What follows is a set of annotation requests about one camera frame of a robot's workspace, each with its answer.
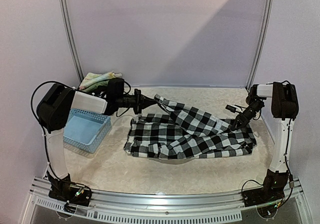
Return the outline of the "black white checkered shirt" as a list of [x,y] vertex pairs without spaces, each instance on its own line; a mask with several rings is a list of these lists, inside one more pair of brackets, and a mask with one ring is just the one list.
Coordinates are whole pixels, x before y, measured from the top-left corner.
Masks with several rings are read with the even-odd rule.
[[161,160],[221,158],[250,155],[257,145],[250,125],[232,131],[233,119],[158,94],[154,99],[165,113],[132,118],[123,148],[127,154]]

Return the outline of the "floral pastel cloth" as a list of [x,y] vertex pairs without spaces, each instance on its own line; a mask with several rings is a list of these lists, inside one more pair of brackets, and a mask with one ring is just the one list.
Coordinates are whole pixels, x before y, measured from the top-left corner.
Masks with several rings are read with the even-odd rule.
[[95,73],[89,72],[82,80],[78,89],[85,90],[86,88],[98,82],[107,81],[113,78],[121,78],[122,76],[123,75],[121,73],[114,73],[113,71],[107,72],[105,74],[95,74]]

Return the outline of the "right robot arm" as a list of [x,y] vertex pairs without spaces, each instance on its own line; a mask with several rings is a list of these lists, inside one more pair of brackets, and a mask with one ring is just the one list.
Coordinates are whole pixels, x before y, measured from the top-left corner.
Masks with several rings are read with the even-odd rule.
[[292,181],[289,156],[293,126],[299,112],[295,85],[287,80],[253,85],[246,98],[248,107],[236,116],[231,126],[233,131],[245,127],[264,108],[264,101],[268,98],[271,100],[271,114],[277,130],[272,161],[263,181],[264,187],[258,192],[262,202],[269,202],[278,194],[278,188]]

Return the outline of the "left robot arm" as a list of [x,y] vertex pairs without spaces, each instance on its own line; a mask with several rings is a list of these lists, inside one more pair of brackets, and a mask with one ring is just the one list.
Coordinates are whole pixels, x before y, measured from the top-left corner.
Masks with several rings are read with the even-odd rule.
[[64,129],[72,109],[110,116],[120,108],[132,109],[138,115],[142,110],[155,105],[156,101],[142,95],[139,89],[133,94],[125,91],[127,82],[122,78],[111,79],[106,87],[99,87],[93,93],[51,81],[51,88],[33,111],[44,137],[44,148],[48,162],[47,176],[55,186],[55,193],[70,201],[74,190],[70,183],[64,155]]

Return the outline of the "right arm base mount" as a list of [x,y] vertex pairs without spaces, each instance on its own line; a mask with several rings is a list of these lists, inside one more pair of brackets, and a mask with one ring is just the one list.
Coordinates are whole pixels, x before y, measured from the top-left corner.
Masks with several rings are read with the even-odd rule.
[[293,175],[289,171],[280,173],[268,169],[260,188],[250,190],[244,190],[244,186],[241,188],[245,207],[267,204],[276,200],[284,201],[284,188],[288,181],[293,181]]

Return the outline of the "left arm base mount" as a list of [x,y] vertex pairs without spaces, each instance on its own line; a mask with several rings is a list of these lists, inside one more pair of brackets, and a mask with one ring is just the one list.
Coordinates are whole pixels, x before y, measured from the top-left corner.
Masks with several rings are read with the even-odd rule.
[[88,207],[92,198],[90,187],[71,181],[70,174],[63,179],[56,179],[47,173],[51,188],[48,196],[69,204]]

